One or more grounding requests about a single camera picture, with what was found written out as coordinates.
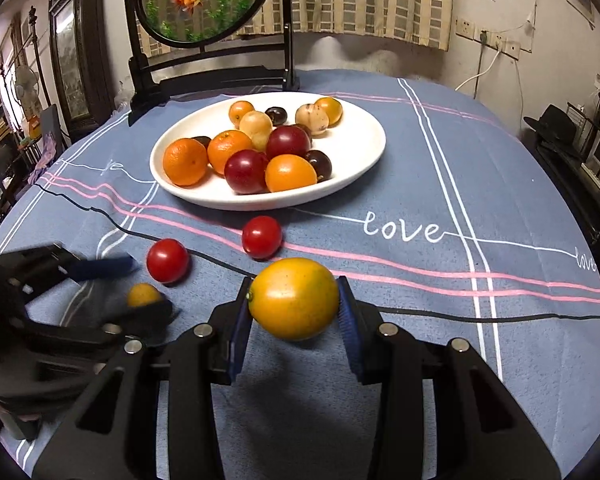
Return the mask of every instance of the red object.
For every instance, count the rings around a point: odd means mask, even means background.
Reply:
[[[282,228],[275,218],[256,216],[242,229],[242,248],[254,260],[265,260],[282,245]]]
[[[229,157],[224,165],[224,178],[236,193],[260,193],[267,189],[264,171],[267,156],[255,150],[241,150]]]
[[[267,158],[271,160],[278,155],[304,156],[311,149],[311,142],[304,130],[297,126],[279,126],[267,141]]]
[[[189,269],[189,261],[186,248],[172,238],[156,242],[146,254],[146,268],[160,283],[177,282]]]

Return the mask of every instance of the red cherry tomato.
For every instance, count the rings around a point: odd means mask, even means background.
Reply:
[[[156,282],[173,283],[185,275],[189,261],[189,253],[179,241],[165,238],[149,249],[146,268]]]
[[[242,248],[254,260],[270,258],[282,245],[282,228],[270,216],[256,216],[242,229]]]

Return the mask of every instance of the silver rivet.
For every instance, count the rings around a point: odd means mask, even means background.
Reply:
[[[398,333],[398,327],[393,323],[382,323],[382,325],[378,327],[378,332],[382,335],[392,336]]]
[[[142,350],[142,343],[138,339],[132,339],[125,343],[125,352],[128,354],[137,354]]]
[[[200,323],[193,327],[193,333],[198,337],[207,337],[212,335],[214,328],[209,323]]]
[[[466,352],[470,348],[470,345],[466,339],[456,337],[455,339],[451,340],[451,348],[458,352]]]
[[[102,326],[102,329],[107,333],[107,334],[119,334],[122,332],[122,327],[120,325],[116,325],[113,323],[105,323]]]

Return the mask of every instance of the black line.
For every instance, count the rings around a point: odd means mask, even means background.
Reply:
[[[403,316],[422,316],[422,317],[437,317],[450,321],[459,321],[463,323],[520,323],[523,321],[536,321],[539,319],[571,319],[576,321],[584,321],[588,319],[600,319],[600,315],[591,314],[590,316],[570,316],[569,314],[555,314],[548,312],[546,314],[530,314],[529,316],[514,316],[514,317],[468,317],[454,316],[453,314],[443,314],[442,312],[432,312],[430,310],[415,310],[412,308],[395,308],[390,306],[379,306],[380,312],[387,314],[401,314]]]
[[[69,198],[67,195],[65,195],[63,193],[55,193],[53,191],[49,191],[48,189],[45,189],[44,187],[40,186],[40,184],[34,184],[34,186],[39,187],[45,193],[49,193],[50,195],[59,196],[59,197],[64,198],[65,200],[69,201],[70,203],[75,205],[77,208],[82,209],[83,211],[87,211],[87,212],[93,211],[95,213],[100,213],[105,218],[107,218],[117,229],[121,230],[123,233],[126,233],[130,236],[144,238],[145,240],[151,240],[153,242],[157,242],[158,240],[160,240],[160,238],[155,237],[153,235],[140,233],[138,231],[131,231],[130,229],[126,229],[126,228],[120,226],[109,215],[109,213],[107,213],[103,209],[100,209],[97,207],[92,207],[92,206],[85,207],[81,204],[78,204],[75,200]],[[223,267],[227,270],[232,270],[233,272],[236,272],[237,274],[241,274],[242,276],[247,276],[248,278],[251,278],[251,279],[256,277],[256,275],[253,274],[252,272],[248,272],[244,269],[241,269],[240,267],[236,267],[236,266],[233,266],[232,264],[223,262],[222,260],[218,260],[217,258],[214,258],[213,256],[209,256],[208,254],[201,253],[200,251],[196,251],[194,249],[189,249],[189,248],[186,248],[186,249],[189,252],[189,254],[193,254],[194,256],[203,258],[203,259],[207,260],[208,262],[211,262],[212,264],[216,264],[217,266]],[[388,307],[388,306],[379,306],[378,310],[380,312],[385,312],[387,314],[400,314],[402,316],[434,317],[434,318],[446,319],[446,320],[450,320],[450,321],[459,321],[459,322],[464,322],[464,323],[489,323],[489,324],[499,323],[500,324],[500,323],[519,323],[519,322],[524,322],[524,321],[535,321],[535,320],[540,320],[540,319],[571,319],[571,320],[576,320],[576,321],[584,321],[584,320],[589,320],[589,319],[600,319],[600,315],[597,316],[597,315],[592,314],[590,316],[570,316],[568,314],[554,314],[551,312],[547,313],[547,314],[531,314],[529,316],[476,318],[476,317],[468,317],[468,316],[454,316],[453,314],[444,314],[442,312],[434,312],[432,310],[415,310],[412,308],[395,308],[395,307]]]
[[[48,189],[45,189],[42,186],[40,186],[40,184],[34,184],[34,186],[38,186],[42,191],[44,191],[45,193],[49,193],[53,196],[61,196],[62,198],[71,202],[77,208],[82,209],[83,211],[87,211],[87,212],[93,211],[96,213],[100,213],[101,215],[104,215],[117,229],[120,229],[123,233],[126,233],[131,236],[137,236],[139,238],[144,238],[145,240],[151,240],[152,242],[157,242],[158,240],[160,240],[160,238],[158,238],[156,236],[148,235],[145,233],[139,233],[138,231],[131,231],[130,229],[126,229],[126,228],[122,227],[109,215],[109,213],[107,213],[103,209],[100,209],[97,207],[91,207],[91,206],[85,207],[83,205],[78,204],[75,200],[72,200],[71,198],[69,198],[67,195],[65,195],[63,193],[55,193],[53,191],[49,191]],[[240,267],[236,267],[236,266],[233,266],[232,264],[223,262],[222,260],[218,260],[217,258],[214,258],[213,256],[209,256],[208,254],[201,253],[200,251],[197,251],[195,249],[189,249],[188,247],[186,248],[186,250],[189,254],[193,254],[194,256],[203,258],[206,261],[211,262],[212,264],[216,264],[217,266],[224,267],[227,270],[232,270],[233,272],[236,272],[237,274],[246,276],[247,278],[253,279],[256,277],[256,275],[253,274],[252,272],[248,272],[247,270],[241,269]]]

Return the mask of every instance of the plaid curtain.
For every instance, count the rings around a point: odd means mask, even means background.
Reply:
[[[253,19],[232,38],[243,34],[279,34],[281,0],[266,0]],[[448,50],[452,0],[292,0],[294,31],[359,34],[394,38]],[[172,49],[151,38],[139,25],[147,57]]]

